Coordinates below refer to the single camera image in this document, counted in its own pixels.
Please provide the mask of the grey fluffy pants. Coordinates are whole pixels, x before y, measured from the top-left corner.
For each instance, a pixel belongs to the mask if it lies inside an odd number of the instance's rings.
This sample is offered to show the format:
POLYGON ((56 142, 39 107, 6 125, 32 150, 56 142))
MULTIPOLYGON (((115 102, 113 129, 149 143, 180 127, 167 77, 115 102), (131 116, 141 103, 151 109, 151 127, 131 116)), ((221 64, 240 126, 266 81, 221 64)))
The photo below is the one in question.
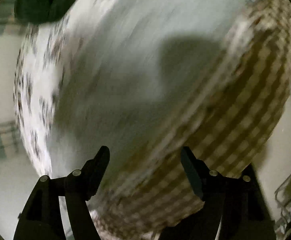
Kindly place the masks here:
POLYGON ((155 161, 191 109, 227 85, 245 0, 118 0, 74 62, 48 150, 62 177, 110 149, 108 178, 155 161))

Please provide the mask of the green striped right curtain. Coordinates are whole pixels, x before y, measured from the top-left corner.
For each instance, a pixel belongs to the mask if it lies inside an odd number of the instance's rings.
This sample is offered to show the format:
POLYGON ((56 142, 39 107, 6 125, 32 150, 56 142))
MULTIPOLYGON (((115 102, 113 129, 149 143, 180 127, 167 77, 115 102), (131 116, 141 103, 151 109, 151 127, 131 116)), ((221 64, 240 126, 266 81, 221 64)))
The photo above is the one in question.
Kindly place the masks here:
POLYGON ((20 137, 15 124, 13 90, 22 27, 13 17, 0 18, 0 159, 17 153, 20 137))

